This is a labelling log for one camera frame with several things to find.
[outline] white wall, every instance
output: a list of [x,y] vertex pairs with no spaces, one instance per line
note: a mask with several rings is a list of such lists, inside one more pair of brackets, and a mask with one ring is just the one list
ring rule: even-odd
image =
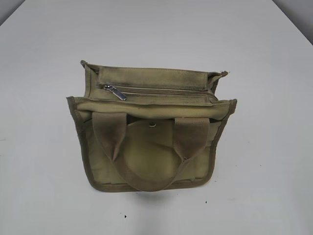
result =
[[0,25],[24,2],[25,0],[0,0]]
[[273,0],[287,17],[313,44],[313,1]]

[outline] white surface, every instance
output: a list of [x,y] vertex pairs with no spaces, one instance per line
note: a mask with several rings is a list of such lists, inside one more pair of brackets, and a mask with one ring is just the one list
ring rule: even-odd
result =
[[[81,59],[231,71],[210,182],[94,190],[65,99],[83,95]],[[27,0],[0,27],[0,234],[313,234],[312,65],[269,0]]]

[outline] bag handle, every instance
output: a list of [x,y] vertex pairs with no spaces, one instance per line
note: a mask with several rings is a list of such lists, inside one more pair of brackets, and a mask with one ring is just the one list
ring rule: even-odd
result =
[[95,136],[103,151],[116,167],[121,177],[132,187],[140,191],[158,191],[170,186],[180,172],[205,148],[209,130],[209,118],[175,118],[173,131],[173,148],[179,155],[181,163],[174,176],[151,181],[137,176],[126,164],[119,149],[125,138],[126,113],[92,113],[92,125]]

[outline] metal zipper pull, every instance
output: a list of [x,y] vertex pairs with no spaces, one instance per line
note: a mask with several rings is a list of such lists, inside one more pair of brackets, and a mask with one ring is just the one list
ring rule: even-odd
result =
[[119,91],[116,87],[114,87],[112,85],[104,85],[103,89],[106,91],[112,92],[120,100],[126,100],[127,99],[127,97],[121,91]]

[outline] bag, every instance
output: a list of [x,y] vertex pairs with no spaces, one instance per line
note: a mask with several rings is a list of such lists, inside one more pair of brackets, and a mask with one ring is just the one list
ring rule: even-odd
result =
[[218,100],[227,72],[88,64],[84,97],[68,97],[90,184],[105,192],[206,183],[237,100]]

